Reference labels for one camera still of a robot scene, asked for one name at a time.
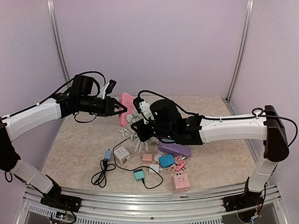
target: pink power strip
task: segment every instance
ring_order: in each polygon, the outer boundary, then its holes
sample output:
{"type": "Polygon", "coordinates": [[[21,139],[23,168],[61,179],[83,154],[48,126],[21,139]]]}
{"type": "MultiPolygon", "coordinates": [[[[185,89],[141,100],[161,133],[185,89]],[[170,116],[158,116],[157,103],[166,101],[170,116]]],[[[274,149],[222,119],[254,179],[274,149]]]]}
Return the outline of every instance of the pink power strip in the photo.
{"type": "Polygon", "coordinates": [[[127,112],[118,115],[118,123],[122,127],[125,127],[129,124],[126,120],[126,116],[128,114],[132,114],[132,111],[135,109],[135,106],[133,104],[133,99],[135,99],[135,97],[131,96],[127,92],[124,92],[123,94],[120,95],[120,103],[123,104],[128,109],[127,112]]]}

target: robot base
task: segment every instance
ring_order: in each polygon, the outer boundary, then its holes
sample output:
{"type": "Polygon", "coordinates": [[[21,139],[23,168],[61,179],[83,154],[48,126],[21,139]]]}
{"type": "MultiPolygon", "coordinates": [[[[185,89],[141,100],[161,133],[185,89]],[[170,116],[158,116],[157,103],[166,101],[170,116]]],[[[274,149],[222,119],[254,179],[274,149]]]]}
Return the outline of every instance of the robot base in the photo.
{"type": "Polygon", "coordinates": [[[69,195],[61,195],[60,201],[58,204],[57,202],[53,201],[51,198],[43,197],[41,199],[41,204],[50,206],[52,208],[61,209],[61,210],[68,210],[72,212],[79,212],[79,208],[81,205],[82,199],[79,197],[69,196],[69,195]]]}
{"type": "Polygon", "coordinates": [[[249,177],[245,184],[245,190],[243,194],[228,196],[223,199],[224,207],[226,212],[241,210],[258,204],[263,203],[263,198],[261,197],[262,192],[251,192],[248,189],[249,177]]]}

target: metal corner post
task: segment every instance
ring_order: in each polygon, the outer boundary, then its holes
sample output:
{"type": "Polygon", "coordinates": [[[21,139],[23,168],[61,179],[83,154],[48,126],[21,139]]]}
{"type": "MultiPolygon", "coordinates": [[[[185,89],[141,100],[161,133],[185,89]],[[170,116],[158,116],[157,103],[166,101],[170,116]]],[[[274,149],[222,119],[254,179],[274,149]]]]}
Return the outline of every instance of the metal corner post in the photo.
{"type": "Polygon", "coordinates": [[[251,16],[252,16],[252,10],[253,10],[253,1],[254,0],[247,0],[247,8],[246,8],[246,14],[245,14],[245,21],[244,21],[244,26],[243,26],[242,37],[241,37],[241,43],[240,43],[240,47],[239,47],[237,61],[236,61],[235,68],[234,68],[233,78],[232,78],[232,81],[230,83],[230,87],[229,87],[229,90],[228,90],[228,95],[227,95],[227,98],[226,98],[228,103],[232,99],[232,96],[233,96],[233,93],[234,93],[234,90],[235,90],[235,86],[237,84],[238,76],[239,76],[239,73],[240,73],[240,68],[241,68],[241,65],[242,65],[243,56],[244,56],[244,53],[245,53],[245,48],[246,48],[246,43],[247,43],[249,28],[250,28],[250,22],[251,22],[251,16]]]}
{"type": "Polygon", "coordinates": [[[48,5],[49,18],[50,18],[50,22],[51,22],[51,26],[52,26],[54,43],[56,46],[59,63],[60,63],[61,70],[62,70],[62,73],[64,76],[64,80],[65,80],[65,82],[68,82],[71,78],[70,78],[70,75],[69,75],[67,67],[66,67],[64,53],[63,53],[60,38],[59,38],[59,31],[58,31],[58,25],[57,25],[56,13],[55,13],[54,0],[47,0],[47,5],[48,5]]]}

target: metal frame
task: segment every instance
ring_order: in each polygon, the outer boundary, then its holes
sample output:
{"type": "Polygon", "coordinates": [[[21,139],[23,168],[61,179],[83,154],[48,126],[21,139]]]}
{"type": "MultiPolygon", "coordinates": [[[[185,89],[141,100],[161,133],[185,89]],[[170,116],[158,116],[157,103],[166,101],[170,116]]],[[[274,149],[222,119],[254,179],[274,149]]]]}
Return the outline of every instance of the metal frame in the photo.
{"type": "Polygon", "coordinates": [[[242,60],[243,60],[243,56],[244,56],[244,53],[245,53],[247,39],[248,39],[248,33],[249,33],[249,28],[250,28],[250,23],[251,23],[251,16],[252,16],[252,9],[253,9],[253,0],[247,0],[245,21],[244,21],[244,26],[243,26],[243,32],[242,32],[242,37],[241,37],[241,43],[240,43],[240,47],[239,47],[237,62],[235,64],[233,78],[232,78],[232,81],[230,83],[230,87],[229,87],[229,90],[228,90],[228,95],[227,95],[227,98],[226,98],[228,103],[230,102],[230,100],[233,96],[235,86],[237,84],[238,76],[239,76],[239,73],[240,73],[240,68],[241,68],[241,65],[242,65],[242,60]]]}
{"type": "Polygon", "coordinates": [[[49,18],[52,26],[52,32],[54,37],[54,43],[56,46],[56,51],[59,59],[59,63],[61,66],[62,74],[64,76],[65,82],[68,82],[71,78],[69,76],[69,72],[66,67],[64,53],[62,51],[62,46],[59,38],[59,31],[58,31],[58,25],[57,25],[57,19],[56,19],[56,13],[55,13],[55,5],[54,0],[47,0],[48,4],[48,12],[49,12],[49,18]]]}
{"type": "MultiPolygon", "coordinates": [[[[244,26],[237,60],[234,67],[234,73],[230,83],[228,95],[225,99],[223,99],[223,102],[231,114],[235,114],[234,109],[230,105],[230,100],[232,99],[236,87],[244,52],[246,49],[252,17],[253,2],[254,0],[247,0],[244,26]]],[[[58,59],[61,65],[64,80],[67,82],[70,80],[70,76],[67,70],[63,49],[59,38],[54,0],[47,0],[47,3],[58,59]]],[[[248,140],[246,143],[249,146],[249,150],[253,159],[257,161],[258,157],[253,150],[251,143],[248,140]]],[[[244,184],[237,184],[215,189],[207,189],[199,192],[187,192],[183,195],[172,193],[125,195],[67,188],[63,189],[63,193],[79,196],[83,199],[82,207],[78,214],[78,218],[80,219],[93,218],[113,222],[120,221],[121,223],[124,223],[130,222],[132,216],[134,216],[134,223],[157,223],[166,221],[172,223],[185,223],[185,221],[196,221],[203,218],[219,217],[225,212],[222,198],[228,195],[242,193],[243,190],[244,184]]],[[[31,204],[42,206],[39,201],[40,194],[34,189],[27,188],[20,208],[20,215],[16,218],[15,223],[25,223],[29,206],[31,204]]],[[[275,204],[279,223],[289,223],[285,207],[276,185],[267,187],[267,197],[265,204],[268,203],[275,204]]]]}
{"type": "MultiPolygon", "coordinates": [[[[219,219],[221,216],[236,213],[236,211],[225,212],[223,198],[240,194],[243,191],[244,184],[206,189],[198,192],[185,192],[183,194],[154,193],[146,195],[63,188],[64,194],[78,196],[83,199],[79,213],[76,214],[78,223],[100,221],[113,224],[184,224],[219,219]]],[[[25,222],[28,210],[32,210],[30,205],[38,207],[35,211],[45,216],[47,215],[45,210],[49,212],[60,211],[41,205],[39,203],[40,199],[41,194],[39,192],[33,188],[27,188],[16,224],[25,222]]],[[[270,203],[274,203],[276,207],[281,207],[280,210],[277,210],[279,221],[282,224],[287,224],[288,220],[284,216],[284,207],[276,185],[267,187],[265,204],[270,203]]]]}

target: pink power adapter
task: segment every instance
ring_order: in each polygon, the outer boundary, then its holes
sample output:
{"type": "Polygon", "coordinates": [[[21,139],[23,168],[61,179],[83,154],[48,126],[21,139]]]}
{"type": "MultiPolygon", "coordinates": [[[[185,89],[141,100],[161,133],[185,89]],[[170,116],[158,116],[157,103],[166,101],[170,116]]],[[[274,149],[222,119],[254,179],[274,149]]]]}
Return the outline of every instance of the pink power adapter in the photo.
{"type": "Polygon", "coordinates": [[[133,99],[135,99],[135,97],[131,96],[127,92],[124,92],[120,95],[120,103],[128,109],[127,112],[118,115],[118,123],[122,127],[125,127],[129,124],[126,120],[126,116],[132,114],[133,110],[135,109],[133,99]]]}
{"type": "Polygon", "coordinates": [[[177,174],[173,176],[172,180],[174,193],[185,192],[189,190],[190,183],[187,174],[177,174]]]}

